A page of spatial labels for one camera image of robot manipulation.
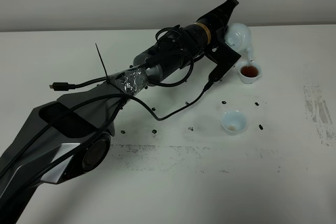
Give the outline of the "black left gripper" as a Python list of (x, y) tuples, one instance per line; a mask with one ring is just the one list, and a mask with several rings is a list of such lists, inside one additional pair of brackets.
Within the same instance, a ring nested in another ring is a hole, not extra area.
[(183, 28), (183, 49), (187, 51), (202, 51), (224, 43), (224, 35), (228, 22), (237, 0), (227, 0), (223, 4), (212, 9), (195, 23)]

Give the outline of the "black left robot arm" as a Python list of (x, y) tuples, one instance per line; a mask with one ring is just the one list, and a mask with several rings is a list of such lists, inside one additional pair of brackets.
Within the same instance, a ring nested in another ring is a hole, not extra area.
[(95, 169), (115, 134), (114, 119), (149, 86), (165, 87), (178, 69), (207, 57), (216, 64), (204, 90), (219, 81), (240, 55), (225, 42), (237, 0), (227, 0), (195, 23), (159, 30), (156, 43), (130, 69), (81, 84), (55, 82), (56, 101), (32, 110), (1, 155), (1, 223), (16, 223), (37, 187), (60, 184)]

